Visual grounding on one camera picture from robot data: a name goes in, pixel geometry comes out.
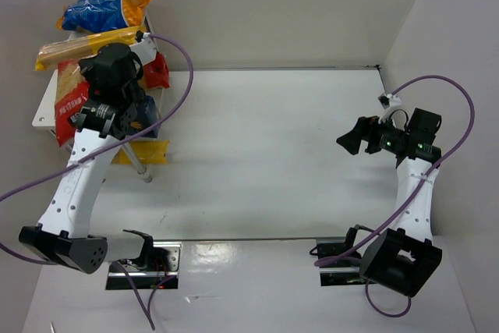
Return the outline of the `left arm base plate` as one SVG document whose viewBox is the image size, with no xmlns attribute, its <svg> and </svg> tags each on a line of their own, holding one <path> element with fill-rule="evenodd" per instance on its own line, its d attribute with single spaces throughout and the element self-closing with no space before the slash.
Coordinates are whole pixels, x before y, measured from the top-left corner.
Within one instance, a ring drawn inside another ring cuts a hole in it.
<svg viewBox="0 0 499 333">
<path fill-rule="evenodd" d="M 108 265 L 105 288 L 130 290 L 131 278 L 137 289 L 177 289 L 182 244 L 178 241 L 153 239 L 135 234 L 113 238 L 104 260 Z"/>
</svg>

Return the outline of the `dark blue pasta box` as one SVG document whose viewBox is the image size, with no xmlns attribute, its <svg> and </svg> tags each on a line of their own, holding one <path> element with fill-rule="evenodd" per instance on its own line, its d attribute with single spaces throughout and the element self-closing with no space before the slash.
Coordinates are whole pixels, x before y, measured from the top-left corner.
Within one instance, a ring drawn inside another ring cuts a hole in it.
<svg viewBox="0 0 499 333">
<path fill-rule="evenodd" d="M 154 98 L 150 95 L 146 95 L 137 105 L 137 116 L 131 122 L 128 134 L 130 136 L 135 135 L 152 126 L 159 119 L 160 113 L 157 109 Z"/>
</svg>

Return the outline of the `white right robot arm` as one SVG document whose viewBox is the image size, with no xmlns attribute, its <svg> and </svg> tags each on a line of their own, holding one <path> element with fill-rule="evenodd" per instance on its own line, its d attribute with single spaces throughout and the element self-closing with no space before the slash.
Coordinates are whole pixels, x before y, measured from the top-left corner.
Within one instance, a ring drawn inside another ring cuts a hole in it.
<svg viewBox="0 0 499 333">
<path fill-rule="evenodd" d="M 419 292 L 442 259 L 430 227 L 437 161 L 442 155 L 433 142 L 440 127 L 440 115 L 417 108 L 404 129 L 377 116 L 360 117 L 337 139 L 352 155 L 366 142 L 368 154 L 387 151 L 396 158 L 398 213 L 366 248 L 359 274 L 407 297 Z"/>
</svg>

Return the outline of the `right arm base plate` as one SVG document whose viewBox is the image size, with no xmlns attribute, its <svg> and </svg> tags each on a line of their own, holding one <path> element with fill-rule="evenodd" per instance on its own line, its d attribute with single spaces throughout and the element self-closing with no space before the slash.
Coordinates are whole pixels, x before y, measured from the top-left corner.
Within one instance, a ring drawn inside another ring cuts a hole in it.
<svg viewBox="0 0 499 333">
<path fill-rule="evenodd" d="M 359 232 L 372 232 L 371 228 L 364 225 L 355 225 L 346 232 L 343 237 L 321 238 L 316 240 L 316 245 L 309 251 L 309 255 L 318 260 L 325 257 L 336 257 L 346 250 L 352 248 L 356 243 Z M 359 275 L 359 266 L 362 254 L 357 250 L 327 267 L 320 267 L 320 285 L 325 286 L 347 286 L 364 285 L 365 280 Z"/>
</svg>

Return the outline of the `yellow pasta bag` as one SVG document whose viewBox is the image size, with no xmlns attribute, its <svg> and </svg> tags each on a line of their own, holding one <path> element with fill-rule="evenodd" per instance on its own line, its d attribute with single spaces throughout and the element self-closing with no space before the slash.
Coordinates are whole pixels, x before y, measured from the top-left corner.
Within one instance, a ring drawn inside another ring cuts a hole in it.
<svg viewBox="0 0 499 333">
<path fill-rule="evenodd" d="M 167 151 L 170 144 L 169 140 L 134 140 L 132 142 L 129 142 L 128 144 L 131 146 L 133 152 L 139 158 L 139 160 L 145 165 L 166 165 L 168 163 Z M 132 164 L 123 149 L 121 149 L 114 156 L 111 163 L 114 165 Z"/>
</svg>

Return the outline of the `white metal shelf unit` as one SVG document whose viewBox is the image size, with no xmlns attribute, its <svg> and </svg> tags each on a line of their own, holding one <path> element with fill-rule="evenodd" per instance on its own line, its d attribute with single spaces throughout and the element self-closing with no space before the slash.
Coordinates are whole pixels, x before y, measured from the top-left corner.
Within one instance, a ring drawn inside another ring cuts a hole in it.
<svg viewBox="0 0 499 333">
<path fill-rule="evenodd" d="M 150 15 L 148 12 L 146 12 L 145 19 L 143 24 L 147 28 L 147 32 L 152 32 L 153 31 L 153 26 L 151 23 Z M 78 31 L 70 31 L 69 32 L 69 37 L 68 39 L 73 39 L 76 37 L 82 37 L 89 35 L 90 32 L 88 31 L 83 31 L 83 29 L 78 29 Z M 55 110 L 54 110 L 54 103 L 55 103 L 55 95 L 56 95 L 56 82 L 57 81 L 57 71 L 54 70 L 50 82 L 48 83 L 48 87 L 44 92 L 44 96 L 41 99 L 41 103 L 38 106 L 38 109 L 36 111 L 36 115 L 34 117 L 34 120 L 32 121 L 33 127 L 41 130 L 47 130 L 50 134 L 52 134 L 55 137 Z M 157 105 L 158 111 L 161 112 L 161 102 L 164 97 L 164 89 L 154 89 L 154 90 L 149 90 L 146 91 L 146 94 L 149 94 L 151 97 L 154 98 L 155 103 Z M 138 141 L 155 141 L 154 139 L 149 139 L 149 138 L 139 138 Z M 68 142 L 65 146 L 63 146 L 64 149 L 70 152 L 70 148 L 73 145 L 72 141 Z M 135 155 L 133 152 L 131 146 L 128 147 L 123 147 L 123 150 L 125 151 L 126 155 L 129 156 L 132 155 L 134 158 L 134 161 L 137 159 L 137 161 L 140 161 L 139 158 Z M 141 162 L 142 166 L 144 168 L 152 168 L 152 165 L 145 165 Z M 137 171 L 142 170 L 139 165 L 133 165 L 131 164 Z"/>
</svg>

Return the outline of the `blue orange pasta bag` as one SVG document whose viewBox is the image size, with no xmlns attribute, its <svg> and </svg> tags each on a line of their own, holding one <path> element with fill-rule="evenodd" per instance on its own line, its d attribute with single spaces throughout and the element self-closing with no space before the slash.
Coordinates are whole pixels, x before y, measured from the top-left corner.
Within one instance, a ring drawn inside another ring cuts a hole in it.
<svg viewBox="0 0 499 333">
<path fill-rule="evenodd" d="M 93 34 L 143 24 L 152 0 L 78 0 L 65 8 L 56 23 L 59 30 Z"/>
</svg>

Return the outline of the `red fusilli pasta bag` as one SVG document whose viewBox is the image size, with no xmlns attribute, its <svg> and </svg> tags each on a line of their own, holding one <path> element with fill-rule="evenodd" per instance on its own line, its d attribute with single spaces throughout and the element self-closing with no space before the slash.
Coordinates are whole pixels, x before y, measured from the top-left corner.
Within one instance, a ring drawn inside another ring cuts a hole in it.
<svg viewBox="0 0 499 333">
<path fill-rule="evenodd" d="M 57 68 L 55 95 L 55 135 L 58 145 L 65 146 L 73 139 L 76 121 L 88 99 L 89 83 L 80 73 L 78 59 L 60 62 Z"/>
</svg>

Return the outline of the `yellow spaghetti packet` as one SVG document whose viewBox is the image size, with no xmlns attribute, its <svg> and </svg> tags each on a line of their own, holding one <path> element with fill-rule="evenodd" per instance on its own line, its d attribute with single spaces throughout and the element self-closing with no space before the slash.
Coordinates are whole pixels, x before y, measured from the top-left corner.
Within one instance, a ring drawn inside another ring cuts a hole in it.
<svg viewBox="0 0 499 333">
<path fill-rule="evenodd" d="M 136 37 L 146 32 L 144 26 L 127 27 L 46 44 L 38 52 L 34 70 L 55 69 L 60 62 L 94 56 L 101 47 L 110 43 L 135 44 Z"/>
</svg>

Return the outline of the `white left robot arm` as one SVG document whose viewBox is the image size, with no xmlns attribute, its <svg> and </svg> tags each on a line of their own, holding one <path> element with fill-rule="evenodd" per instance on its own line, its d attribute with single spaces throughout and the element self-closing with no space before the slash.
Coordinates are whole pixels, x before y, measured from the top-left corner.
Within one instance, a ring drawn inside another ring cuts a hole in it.
<svg viewBox="0 0 499 333">
<path fill-rule="evenodd" d="M 152 247 L 151 236 L 130 230 L 128 238 L 113 244 L 90 234 L 90 218 L 117 153 L 105 148 L 132 135 L 156 137 L 152 125 L 159 113 L 139 85 L 143 65 L 127 44 L 107 44 L 95 56 L 79 60 L 78 66 L 90 87 L 76 117 L 71 170 L 64 173 L 38 223 L 21 229 L 19 241 L 42 260 L 86 274 L 115 260 L 142 267 Z"/>
</svg>

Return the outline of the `red pasta bag on shelf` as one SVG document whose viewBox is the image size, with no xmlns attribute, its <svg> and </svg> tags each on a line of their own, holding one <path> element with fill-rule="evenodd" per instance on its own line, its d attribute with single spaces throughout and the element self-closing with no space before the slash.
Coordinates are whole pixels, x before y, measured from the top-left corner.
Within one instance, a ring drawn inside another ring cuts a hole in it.
<svg viewBox="0 0 499 333">
<path fill-rule="evenodd" d="M 139 84 L 145 91 L 170 87 L 168 65 L 160 52 L 156 54 L 154 61 L 143 67 L 143 77 Z"/>
</svg>

